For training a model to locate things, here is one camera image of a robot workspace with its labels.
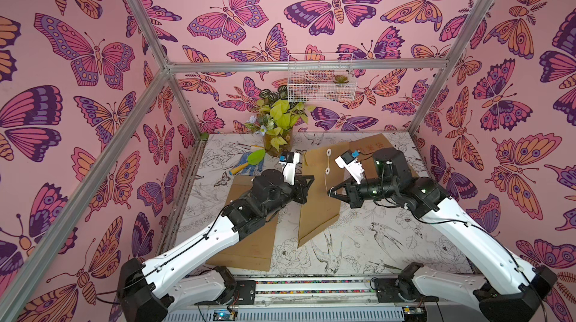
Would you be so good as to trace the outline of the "aluminium frame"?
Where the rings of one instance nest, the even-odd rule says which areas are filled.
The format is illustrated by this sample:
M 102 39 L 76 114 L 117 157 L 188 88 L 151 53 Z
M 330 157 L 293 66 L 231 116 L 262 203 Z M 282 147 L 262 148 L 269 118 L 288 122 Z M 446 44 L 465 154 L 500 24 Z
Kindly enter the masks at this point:
M 103 181 L 112 165 L 125 145 L 130 140 L 136 127 L 143 121 L 147 108 L 152 98 L 164 85 L 169 85 L 175 90 L 175 96 L 181 106 L 182 113 L 190 126 L 195 127 L 196 122 L 191 114 L 191 109 L 176 81 L 178 73 L 192 73 L 194 71 L 289 71 L 291 68 L 301 70 L 336 70 L 343 67 L 354 69 L 393 69 L 393 68 L 436 68 L 439 73 L 433 83 L 430 97 L 435 98 L 440 90 L 440 84 L 445 82 L 450 71 L 455 66 L 457 58 L 462 54 L 468 40 L 472 37 L 480 20 L 485 16 L 488 7 L 494 0 L 477 0 L 472 14 L 466 21 L 459 36 L 454 40 L 449 55 L 444 59 L 363 59 L 363 60 L 325 60 L 319 62 L 204 62 L 204 63 L 173 63 L 166 58 L 160 43 L 152 31 L 152 26 L 147 20 L 140 0 L 128 0 L 141 24 L 142 33 L 148 38 L 153 52 L 157 53 L 160 60 L 160 71 L 156 74 L 150 88 L 148 88 L 139 100 L 133 113 L 127 118 L 120 128 L 119 134 L 114 137 L 94 167 L 70 195 L 67 206 L 63 209 L 56 226 L 49 231 L 48 235 L 40 242 L 37 251 L 25 262 L 19 275 L 15 278 L 12 286 L 7 289 L 1 299 L 1 320 L 15 321 L 20 315 L 26 303 L 33 295 L 40 283 L 41 277 L 48 271 L 73 227 L 76 226 L 84 210 L 87 208 L 91 197 L 96 193 L 97 187 Z

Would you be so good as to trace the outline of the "glass vase with plants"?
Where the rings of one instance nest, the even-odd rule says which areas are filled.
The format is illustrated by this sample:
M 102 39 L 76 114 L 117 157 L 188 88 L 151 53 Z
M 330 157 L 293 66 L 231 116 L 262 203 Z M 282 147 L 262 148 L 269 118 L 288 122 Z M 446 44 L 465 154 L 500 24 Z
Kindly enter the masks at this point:
M 303 101 L 289 100 L 286 85 L 276 91 L 264 89 L 246 126 L 263 138 L 263 146 L 270 156 L 279 157 L 282 152 L 291 151 L 293 129 L 308 122 L 311 110 Z

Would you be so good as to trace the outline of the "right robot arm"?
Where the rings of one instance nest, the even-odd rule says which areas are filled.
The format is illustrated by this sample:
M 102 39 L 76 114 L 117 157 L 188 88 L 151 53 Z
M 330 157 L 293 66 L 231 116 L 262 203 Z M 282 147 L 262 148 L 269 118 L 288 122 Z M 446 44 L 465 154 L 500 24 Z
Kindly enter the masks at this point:
M 398 294 L 407 302 L 424 296 L 447 299 L 479 311 L 489 321 L 529 321 L 545 309 L 545 299 L 557 282 L 546 266 L 534 267 L 491 236 L 437 182 L 416 178 L 395 148 L 379 149 L 371 156 L 376 176 L 368 178 L 359 152 L 346 151 L 336 165 L 350 177 L 328 190 L 329 197 L 360 208 L 366 200 L 410 212 L 416 221 L 434 227 L 457 247 L 480 273 L 441 272 L 411 263 L 397 277 Z

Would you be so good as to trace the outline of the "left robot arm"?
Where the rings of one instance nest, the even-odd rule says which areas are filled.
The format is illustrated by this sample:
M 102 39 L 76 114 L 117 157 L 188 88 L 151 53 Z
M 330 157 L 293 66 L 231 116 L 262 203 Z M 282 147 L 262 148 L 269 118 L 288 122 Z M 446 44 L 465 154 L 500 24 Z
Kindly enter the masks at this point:
M 313 183 L 313 176 L 287 182 L 279 170 L 264 170 L 252 179 L 251 189 L 224 206 L 201 232 L 144 262 L 126 262 L 116 291 L 125 320 L 162 321 L 189 305 L 228 304 L 237 282 L 225 266 L 194 277 L 189 272 L 261 229 L 289 203 L 306 203 Z

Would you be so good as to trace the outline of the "green item in basket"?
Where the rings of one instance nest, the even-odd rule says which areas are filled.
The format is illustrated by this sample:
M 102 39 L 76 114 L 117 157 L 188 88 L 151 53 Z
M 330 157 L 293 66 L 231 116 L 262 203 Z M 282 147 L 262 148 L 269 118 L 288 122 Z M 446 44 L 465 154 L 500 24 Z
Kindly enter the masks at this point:
M 346 75 L 336 75 L 333 78 L 333 83 L 345 84 L 349 82 L 349 78 Z

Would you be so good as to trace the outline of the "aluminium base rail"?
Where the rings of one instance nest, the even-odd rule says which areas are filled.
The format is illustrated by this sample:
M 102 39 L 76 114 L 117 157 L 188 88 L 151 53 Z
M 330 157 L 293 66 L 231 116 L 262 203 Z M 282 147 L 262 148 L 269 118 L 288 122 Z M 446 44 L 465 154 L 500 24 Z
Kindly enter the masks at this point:
M 483 321 L 446 299 L 403 300 L 395 275 L 242 277 L 233 299 L 178 307 L 168 321 Z

